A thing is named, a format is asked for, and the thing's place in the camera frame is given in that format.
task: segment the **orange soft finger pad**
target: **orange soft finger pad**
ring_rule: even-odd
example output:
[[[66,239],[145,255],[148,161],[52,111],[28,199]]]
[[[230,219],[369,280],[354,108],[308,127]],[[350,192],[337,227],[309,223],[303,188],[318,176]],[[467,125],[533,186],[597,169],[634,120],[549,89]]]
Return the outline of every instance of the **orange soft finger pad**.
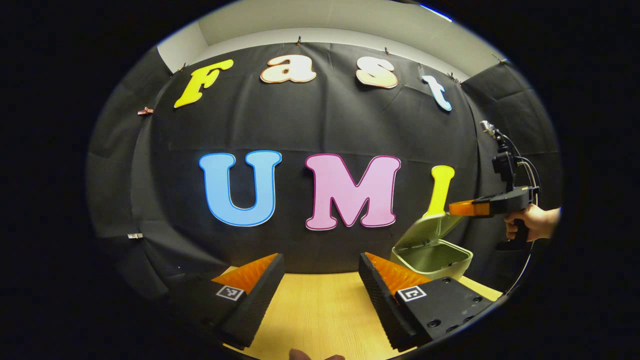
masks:
[[[258,282],[266,268],[275,259],[276,254],[265,256],[264,258],[252,261],[246,265],[222,274],[218,277],[211,279],[211,281],[218,284],[231,286],[233,288],[239,288],[246,291],[247,294],[251,293],[251,290]]]
[[[365,252],[373,266],[376,268],[382,280],[389,288],[391,295],[395,295],[398,290],[410,288],[412,286],[424,284],[431,281],[426,276],[413,272],[401,265],[383,259],[374,254]]]
[[[485,217],[489,215],[489,203],[474,204],[473,200],[459,201],[449,204],[449,214],[460,217]]]

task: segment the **black fabric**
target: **black fabric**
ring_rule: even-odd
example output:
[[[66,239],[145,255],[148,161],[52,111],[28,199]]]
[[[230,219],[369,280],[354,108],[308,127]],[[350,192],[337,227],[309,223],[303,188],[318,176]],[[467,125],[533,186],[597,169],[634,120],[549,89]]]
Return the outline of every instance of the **black fabric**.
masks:
[[[612,197],[603,189],[632,188],[635,179],[629,166],[637,151],[636,136],[630,131],[635,128],[634,117],[629,116],[631,111],[617,114],[632,103],[621,99],[628,99],[634,89],[627,76],[633,73],[631,61],[624,61],[627,37],[620,36],[620,25],[634,23],[630,3],[567,7],[517,1],[481,6],[443,3],[432,1],[429,7],[468,25],[507,54],[538,89],[562,141],[566,198],[560,232],[522,291],[512,299],[503,298],[495,311],[472,319],[472,326],[439,346],[430,344],[399,358],[464,359],[496,353],[515,359],[545,358],[549,349],[559,348],[577,357],[631,357],[637,353],[631,349],[635,327],[627,310],[635,303],[629,301],[628,286],[634,280],[634,261],[629,260],[637,244],[636,232],[630,231],[635,230],[634,221],[619,211],[602,211],[602,204],[611,209],[618,208],[618,202],[628,204],[627,196]],[[13,91],[7,118],[20,119],[7,122],[10,129],[20,128],[9,138],[26,154],[58,158],[35,167],[24,155],[8,157],[15,165],[9,167],[13,174],[33,176],[7,177],[6,187],[14,196],[10,203],[20,205],[8,212],[7,221],[8,238],[16,239],[10,241],[8,268],[19,273],[9,278],[4,293],[10,310],[3,320],[12,329],[6,341],[10,346],[3,349],[7,358],[56,357],[52,354],[85,359],[122,354],[147,359],[249,358],[222,346],[218,351],[230,354],[218,354],[192,334],[160,321],[112,276],[84,236],[52,240],[53,234],[92,232],[80,195],[79,169],[94,113],[113,89],[110,84],[132,67],[141,48],[153,46],[213,9],[210,2],[174,4],[85,2],[57,9],[26,4],[25,11],[9,17],[15,20],[16,26],[10,27],[15,36],[6,39],[10,46],[15,44],[12,54],[17,57],[9,71],[8,88]],[[78,9],[82,16],[72,11]],[[36,38],[56,34],[56,41],[25,41],[31,32]],[[62,76],[59,81],[43,85],[43,79],[56,75]],[[597,86],[600,83],[610,86]],[[82,91],[77,102],[69,106],[69,94],[78,89]],[[46,112],[25,112],[34,106]],[[45,213],[37,204],[55,208]],[[604,243],[611,238],[611,229],[621,235]],[[603,266],[606,259],[615,264]]]
[[[302,84],[263,83],[260,73],[266,62],[284,54],[309,56],[316,78]],[[157,51],[147,54],[155,55]],[[361,84],[355,72],[362,56],[389,60],[399,84],[393,89]],[[194,70],[227,59],[233,59],[233,66],[221,71],[209,88],[201,87],[200,100],[173,107]],[[559,173],[559,164],[545,157],[557,159],[552,127],[535,93],[509,65],[492,67],[459,85],[414,61],[326,43],[242,49],[190,65],[171,78],[164,65],[149,59],[141,62],[155,66],[164,83],[153,78],[156,94],[145,89],[145,102],[132,101],[126,81],[114,91],[103,111],[108,120],[101,117],[92,139],[88,182],[99,235],[144,234],[143,249],[154,269],[148,274],[157,276],[149,279],[151,283],[160,280],[170,286],[193,272],[222,272],[229,265],[241,266],[274,252],[285,254],[287,272],[311,274],[357,271],[358,255],[364,251],[389,257],[396,241],[429,205],[432,167],[449,165],[456,171],[447,203],[504,191],[491,164],[497,146],[482,134],[480,120],[503,130],[534,162],[542,176],[542,199],[549,196],[547,192],[559,194],[560,180],[549,174]],[[138,64],[132,70],[141,72],[140,83],[151,71],[146,66]],[[422,81],[427,74],[445,88],[445,98],[453,106],[450,113],[440,109]],[[154,113],[137,116],[144,106]],[[198,160],[214,152],[233,154],[237,161],[230,169],[231,198],[236,206],[249,208],[255,202],[254,178],[244,157],[255,150],[282,154],[275,168],[275,212],[255,227],[224,224],[209,211]],[[335,229],[307,229],[314,178],[305,160],[323,152],[340,155],[356,182],[373,157],[399,158],[396,222],[366,228],[357,221],[346,227],[334,206]],[[559,203],[547,201],[543,205]],[[363,208],[358,219],[366,211]],[[501,217],[464,219],[445,240],[474,253],[466,275],[499,290],[517,276],[526,256],[524,250],[495,251],[504,240]],[[114,243],[120,256],[127,251],[122,242]]]
[[[156,274],[142,243],[122,256],[115,267],[127,284],[146,299],[156,299],[169,290]]]
[[[479,193],[489,195],[504,191],[500,176],[493,173],[491,159],[497,153],[496,141],[482,133],[479,122],[487,120],[508,136],[523,157],[531,160],[540,175],[542,192],[539,206],[553,209],[561,205],[563,171],[559,144],[549,115],[531,85],[509,63],[499,63],[462,83],[478,132],[480,161]],[[519,168],[516,184],[529,182],[526,173]],[[528,243],[524,250],[500,251],[497,242],[504,241],[502,217],[472,219],[467,229],[463,247],[474,253],[465,276],[496,290],[504,291],[520,273],[532,250],[529,266],[548,244],[541,240]]]
[[[317,77],[302,84],[263,83],[260,73],[266,62],[283,54],[309,56]],[[388,90],[362,85],[355,76],[362,56],[391,61],[398,86]],[[201,89],[200,100],[173,107],[195,69],[227,59],[233,59],[233,67]],[[444,86],[451,113],[436,104],[420,78],[426,74]],[[395,242],[427,210],[435,165],[456,170],[449,201],[476,194],[476,133],[460,86],[424,65],[363,47],[265,45],[201,61],[172,78],[149,124],[149,178],[168,223],[197,247],[235,266],[281,252],[287,272],[336,273],[356,271],[363,251],[388,257]],[[207,206],[198,160],[213,152],[232,153],[237,161],[230,169],[231,198],[236,206],[249,208],[255,202],[254,180],[244,156],[261,149],[283,157],[275,168],[275,213],[256,227],[234,227],[215,219]],[[373,157],[398,157],[402,164],[394,189],[396,222],[379,228],[358,222],[346,227],[334,208],[333,216],[339,219],[335,229],[307,229],[314,178],[305,159],[322,152],[342,156],[355,181]],[[460,242],[460,237],[453,240]]]
[[[87,200],[99,238],[139,233],[131,213],[131,160],[145,118],[171,76],[156,47],[113,90],[96,122],[86,161]]]

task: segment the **green trash can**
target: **green trash can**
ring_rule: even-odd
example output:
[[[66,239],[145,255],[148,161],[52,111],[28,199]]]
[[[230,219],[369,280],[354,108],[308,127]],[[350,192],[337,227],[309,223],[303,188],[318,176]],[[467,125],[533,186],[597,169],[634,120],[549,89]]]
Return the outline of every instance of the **green trash can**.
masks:
[[[390,260],[430,279],[460,280],[473,253],[442,238],[463,217],[445,214],[416,221],[391,249]]]

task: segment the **yellow letter f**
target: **yellow letter f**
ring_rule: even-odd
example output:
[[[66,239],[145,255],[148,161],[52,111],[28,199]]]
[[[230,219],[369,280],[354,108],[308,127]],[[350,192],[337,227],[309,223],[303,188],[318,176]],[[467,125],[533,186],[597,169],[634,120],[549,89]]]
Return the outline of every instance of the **yellow letter f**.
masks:
[[[227,70],[231,66],[233,66],[233,64],[234,61],[229,59],[219,63],[215,63],[213,65],[209,65],[207,67],[202,67],[192,72],[191,80],[189,80],[187,87],[182,93],[182,96],[175,102],[173,107],[179,108],[181,106],[191,104],[192,102],[200,100],[200,98],[202,97],[202,93],[200,92],[200,85],[204,85],[204,88],[210,87],[218,78],[218,74],[220,73],[219,69]]]

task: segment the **ceiling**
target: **ceiling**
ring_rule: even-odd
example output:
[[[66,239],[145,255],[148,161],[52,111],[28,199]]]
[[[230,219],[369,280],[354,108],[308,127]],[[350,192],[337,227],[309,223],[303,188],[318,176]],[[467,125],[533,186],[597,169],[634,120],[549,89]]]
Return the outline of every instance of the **ceiling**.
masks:
[[[469,30],[411,3],[390,0],[240,0],[198,20],[209,45],[261,31],[334,28],[394,40],[473,76],[504,55]]]

